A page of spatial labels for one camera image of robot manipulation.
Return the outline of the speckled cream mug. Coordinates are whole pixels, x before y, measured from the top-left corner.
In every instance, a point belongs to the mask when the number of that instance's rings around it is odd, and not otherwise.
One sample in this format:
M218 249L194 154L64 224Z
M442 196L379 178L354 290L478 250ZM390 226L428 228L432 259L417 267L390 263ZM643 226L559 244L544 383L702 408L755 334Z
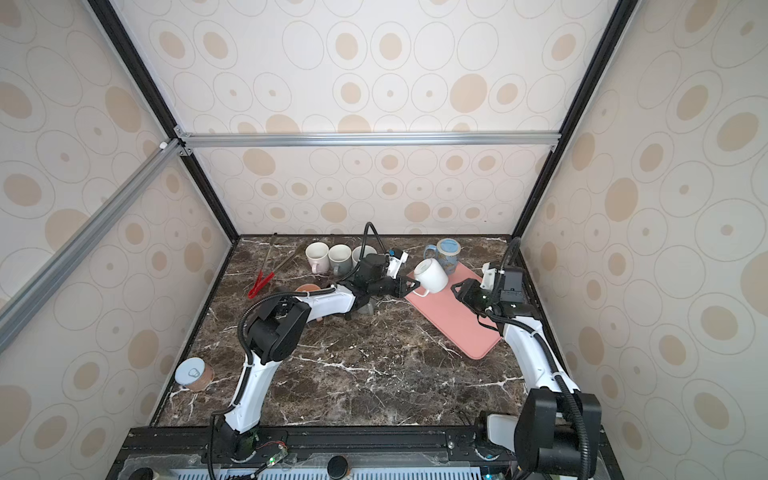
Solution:
M356 266L360 262L361 258L365 258L366 256L372 255L372 254L377 254L377 250L371 245L366 245L365 247L358 246L354 248L352 250L352 256L351 256L353 265Z

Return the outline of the light grey mug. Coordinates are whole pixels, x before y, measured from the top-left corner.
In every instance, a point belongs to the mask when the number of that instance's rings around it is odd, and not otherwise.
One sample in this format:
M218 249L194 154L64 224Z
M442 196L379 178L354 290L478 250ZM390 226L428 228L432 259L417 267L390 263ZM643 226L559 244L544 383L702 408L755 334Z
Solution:
M353 267L352 250L348 245L336 244L329 249L328 259L331 274L341 278L349 274Z

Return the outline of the pale pink mug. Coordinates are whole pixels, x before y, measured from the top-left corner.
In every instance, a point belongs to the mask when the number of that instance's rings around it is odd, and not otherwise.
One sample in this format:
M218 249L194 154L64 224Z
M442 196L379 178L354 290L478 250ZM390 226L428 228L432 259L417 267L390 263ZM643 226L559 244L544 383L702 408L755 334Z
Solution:
M327 274L330 267L330 247L324 242L313 242L305 249L305 256L314 275Z

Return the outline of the white ribbed mug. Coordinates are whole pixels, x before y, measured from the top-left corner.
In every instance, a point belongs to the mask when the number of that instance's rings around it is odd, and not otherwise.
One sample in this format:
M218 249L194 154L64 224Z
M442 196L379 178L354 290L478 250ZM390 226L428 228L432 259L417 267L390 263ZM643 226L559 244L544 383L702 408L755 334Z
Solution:
M449 280L442 266L434 258L422 260L415 267L413 278L420 283L422 292L419 290L414 291L414 294L420 298L441 292L445 289Z

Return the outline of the cream and salmon mug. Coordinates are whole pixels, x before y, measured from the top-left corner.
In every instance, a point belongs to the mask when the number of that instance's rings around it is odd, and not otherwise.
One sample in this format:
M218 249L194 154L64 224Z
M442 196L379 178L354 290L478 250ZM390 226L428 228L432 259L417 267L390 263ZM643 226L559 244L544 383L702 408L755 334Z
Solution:
M303 285L300 285L299 287L296 288L296 291L298 291L298 292L314 292L314 291L319 291L319 290L320 290L320 287L318 285L311 284L311 283L303 284ZM319 322L319 321L322 321L322 320L323 320L322 317L310 317L308 319L308 322L314 322L314 321Z

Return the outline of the blue butterfly mug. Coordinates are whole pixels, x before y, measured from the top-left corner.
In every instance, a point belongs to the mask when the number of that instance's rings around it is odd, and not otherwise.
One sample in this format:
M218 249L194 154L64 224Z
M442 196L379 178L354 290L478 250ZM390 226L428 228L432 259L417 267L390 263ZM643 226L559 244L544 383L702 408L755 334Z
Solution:
M445 273L450 276L457 268L461 249L462 247L457 240L444 238L439 240L436 245L427 245L423 252L423 258L436 259Z

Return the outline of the dark grey mug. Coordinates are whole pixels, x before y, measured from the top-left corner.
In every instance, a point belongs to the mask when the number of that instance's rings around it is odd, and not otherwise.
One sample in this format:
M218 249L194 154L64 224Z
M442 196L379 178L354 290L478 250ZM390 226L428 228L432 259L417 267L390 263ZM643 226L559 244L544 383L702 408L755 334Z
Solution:
M374 312L375 312L375 310L374 310L374 302L373 301L368 301L365 305L361 306L357 310L357 312L360 313L361 315L372 316L374 314Z

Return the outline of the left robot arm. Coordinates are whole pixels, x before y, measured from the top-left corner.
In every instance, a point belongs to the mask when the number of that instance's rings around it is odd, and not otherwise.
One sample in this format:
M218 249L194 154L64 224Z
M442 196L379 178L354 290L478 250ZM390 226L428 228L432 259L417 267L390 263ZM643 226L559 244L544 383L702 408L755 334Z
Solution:
M272 378L281 362L297 348L306 325L321 317L346 315L371 298L404 298L420 283L399 272L408 254L398 248L362 258L341 280L311 292L278 292L249 307L237 338L245 362L229 406L211 415L209 449L237 462L257 450L257 426Z

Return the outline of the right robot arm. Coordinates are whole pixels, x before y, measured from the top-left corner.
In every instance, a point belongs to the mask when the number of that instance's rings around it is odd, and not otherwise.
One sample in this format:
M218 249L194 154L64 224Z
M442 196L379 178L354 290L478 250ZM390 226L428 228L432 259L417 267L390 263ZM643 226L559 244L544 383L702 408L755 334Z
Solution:
M547 342L541 314L524 293L525 273L499 262L483 265L483 279L451 286L480 326L509 344L527 396L517 416L489 414L488 441L512 452L523 474L592 478L597 469L602 409L569 377Z

